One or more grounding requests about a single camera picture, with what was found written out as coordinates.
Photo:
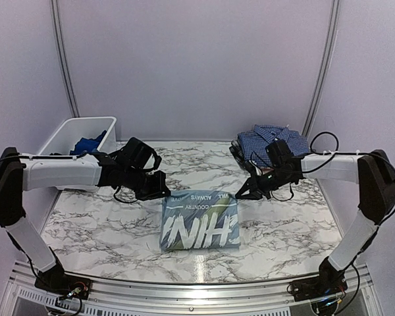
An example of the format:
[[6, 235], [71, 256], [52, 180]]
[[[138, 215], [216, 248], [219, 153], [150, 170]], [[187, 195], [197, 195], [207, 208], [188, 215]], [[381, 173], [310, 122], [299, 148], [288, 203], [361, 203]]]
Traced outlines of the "blue checked shirt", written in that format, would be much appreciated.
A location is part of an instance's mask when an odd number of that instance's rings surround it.
[[252, 130], [238, 134], [238, 142], [245, 161], [253, 161], [258, 167], [273, 164], [267, 153], [267, 147], [275, 140], [284, 140], [294, 155], [309, 153], [307, 139], [288, 126], [255, 125]]

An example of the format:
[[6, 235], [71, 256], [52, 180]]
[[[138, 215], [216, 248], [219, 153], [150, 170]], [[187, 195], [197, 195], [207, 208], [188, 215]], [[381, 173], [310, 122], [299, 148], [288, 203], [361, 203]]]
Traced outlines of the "dark blue garment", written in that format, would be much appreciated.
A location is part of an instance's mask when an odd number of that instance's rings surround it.
[[96, 138], [81, 138], [74, 146], [73, 150], [70, 150], [68, 154], [62, 153], [51, 153], [52, 156], [82, 156], [86, 154], [99, 153], [98, 146], [104, 139], [107, 131], [104, 130]]

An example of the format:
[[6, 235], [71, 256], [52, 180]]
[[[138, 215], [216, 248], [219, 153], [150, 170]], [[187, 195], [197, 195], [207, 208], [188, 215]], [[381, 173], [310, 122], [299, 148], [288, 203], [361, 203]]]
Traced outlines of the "light blue garment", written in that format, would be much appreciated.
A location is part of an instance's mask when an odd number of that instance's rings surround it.
[[162, 202], [162, 251], [239, 248], [238, 202], [230, 193], [180, 190]]

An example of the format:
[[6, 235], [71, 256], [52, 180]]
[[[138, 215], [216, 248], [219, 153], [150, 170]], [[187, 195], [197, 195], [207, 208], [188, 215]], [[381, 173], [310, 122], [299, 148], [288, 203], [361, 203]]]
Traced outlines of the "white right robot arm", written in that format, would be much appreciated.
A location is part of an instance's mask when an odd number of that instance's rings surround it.
[[358, 186], [359, 203], [353, 223], [324, 264], [346, 270], [375, 239], [395, 213], [395, 167], [382, 149], [371, 152], [304, 153], [295, 155], [284, 140], [268, 145], [268, 172], [250, 171], [236, 199], [271, 199], [272, 192], [303, 179], [337, 180]]

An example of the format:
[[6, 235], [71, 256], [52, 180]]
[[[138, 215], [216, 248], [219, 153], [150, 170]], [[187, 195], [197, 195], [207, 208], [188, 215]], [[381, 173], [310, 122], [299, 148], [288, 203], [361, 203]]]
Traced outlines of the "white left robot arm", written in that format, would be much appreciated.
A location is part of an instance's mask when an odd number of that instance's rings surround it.
[[63, 293], [70, 279], [38, 229], [45, 212], [27, 209], [50, 204], [34, 198], [59, 186], [127, 188], [138, 201], [165, 198], [171, 191], [159, 168], [161, 161], [154, 148], [137, 138], [112, 153], [95, 149], [75, 155], [33, 155], [6, 147], [0, 155], [0, 227], [44, 275], [46, 285]]

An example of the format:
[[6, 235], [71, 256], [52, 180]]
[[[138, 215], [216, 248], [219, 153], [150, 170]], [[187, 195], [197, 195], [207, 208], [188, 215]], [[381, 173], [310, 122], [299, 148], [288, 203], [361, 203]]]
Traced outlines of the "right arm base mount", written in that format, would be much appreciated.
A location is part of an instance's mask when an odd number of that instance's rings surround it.
[[319, 275], [293, 280], [287, 292], [296, 302], [330, 296], [348, 289], [344, 270], [336, 270], [326, 257], [319, 266]]

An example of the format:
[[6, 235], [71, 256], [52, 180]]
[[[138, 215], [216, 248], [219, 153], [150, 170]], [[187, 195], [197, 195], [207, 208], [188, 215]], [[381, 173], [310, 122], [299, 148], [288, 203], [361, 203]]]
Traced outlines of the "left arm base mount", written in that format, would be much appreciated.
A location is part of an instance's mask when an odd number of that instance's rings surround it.
[[89, 278], [68, 275], [61, 262], [55, 257], [55, 265], [46, 272], [36, 273], [35, 287], [67, 297], [70, 292], [79, 288], [77, 296], [86, 300], [89, 297], [92, 281]]

